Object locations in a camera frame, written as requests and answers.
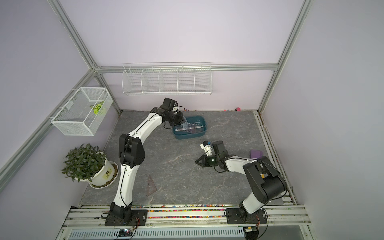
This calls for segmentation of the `blue protractor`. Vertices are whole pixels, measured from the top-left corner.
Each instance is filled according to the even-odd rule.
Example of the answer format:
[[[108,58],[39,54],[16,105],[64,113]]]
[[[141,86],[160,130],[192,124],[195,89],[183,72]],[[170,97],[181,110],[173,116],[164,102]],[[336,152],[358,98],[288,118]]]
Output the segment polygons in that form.
[[[186,117],[184,117],[184,121],[182,125],[183,125],[182,131],[187,131],[189,129],[189,123]]]

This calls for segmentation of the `teal plastic storage box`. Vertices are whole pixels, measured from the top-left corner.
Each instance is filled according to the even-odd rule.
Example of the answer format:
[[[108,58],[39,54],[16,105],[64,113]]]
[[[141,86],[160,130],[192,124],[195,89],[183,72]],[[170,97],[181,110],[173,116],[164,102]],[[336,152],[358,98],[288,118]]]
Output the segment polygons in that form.
[[[206,131],[206,121],[202,116],[184,117],[182,124],[173,127],[173,134],[178,140],[202,137]]]

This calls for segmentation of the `clear straight ruler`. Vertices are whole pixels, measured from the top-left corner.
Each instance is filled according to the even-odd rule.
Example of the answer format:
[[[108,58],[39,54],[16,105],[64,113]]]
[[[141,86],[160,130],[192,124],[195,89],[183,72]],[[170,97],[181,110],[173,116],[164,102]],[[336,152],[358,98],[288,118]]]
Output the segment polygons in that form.
[[[180,133],[188,133],[188,134],[195,134],[195,133],[201,133],[204,131],[204,128],[189,128],[187,131],[182,131],[181,129],[174,129],[175,132]]]

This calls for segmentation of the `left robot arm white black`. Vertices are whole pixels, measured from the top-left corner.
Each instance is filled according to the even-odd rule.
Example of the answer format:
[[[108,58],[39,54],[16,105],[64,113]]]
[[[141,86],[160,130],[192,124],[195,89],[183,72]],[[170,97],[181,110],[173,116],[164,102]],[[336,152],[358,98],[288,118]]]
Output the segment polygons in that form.
[[[110,206],[110,214],[119,219],[127,218],[130,215],[136,175],[146,157],[144,143],[150,134],[164,122],[168,122],[171,127],[182,124],[184,122],[183,112],[154,108],[138,127],[127,135],[122,134],[119,138],[121,176],[117,193]]]

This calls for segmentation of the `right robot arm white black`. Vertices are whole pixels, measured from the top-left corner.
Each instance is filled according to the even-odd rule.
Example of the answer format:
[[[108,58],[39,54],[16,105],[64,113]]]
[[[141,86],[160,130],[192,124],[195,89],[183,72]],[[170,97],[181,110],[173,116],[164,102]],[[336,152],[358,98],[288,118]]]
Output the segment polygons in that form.
[[[278,199],[288,190],[284,177],[266,156],[245,159],[229,155],[220,159],[219,155],[202,155],[195,163],[202,168],[220,167],[224,172],[235,172],[246,176],[251,193],[239,205],[240,212],[246,215],[258,212],[267,203]]]

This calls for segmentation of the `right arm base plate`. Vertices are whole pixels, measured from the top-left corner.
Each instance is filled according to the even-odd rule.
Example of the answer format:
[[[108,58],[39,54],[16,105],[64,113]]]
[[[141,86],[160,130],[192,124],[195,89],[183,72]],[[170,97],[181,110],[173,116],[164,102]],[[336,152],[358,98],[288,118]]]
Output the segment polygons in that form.
[[[240,225],[240,224],[251,224],[259,225],[266,224],[268,222],[267,215],[263,209],[257,210],[256,212],[249,214],[242,208],[228,208],[224,211],[224,216],[227,219],[229,225]]]

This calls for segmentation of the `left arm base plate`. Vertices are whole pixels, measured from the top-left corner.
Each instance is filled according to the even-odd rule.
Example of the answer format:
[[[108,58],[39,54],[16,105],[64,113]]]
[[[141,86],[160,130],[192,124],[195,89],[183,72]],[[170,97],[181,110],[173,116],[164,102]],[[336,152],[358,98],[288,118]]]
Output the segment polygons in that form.
[[[121,226],[144,226],[147,221],[147,210],[133,209],[124,213],[108,213],[105,226],[121,227]]]

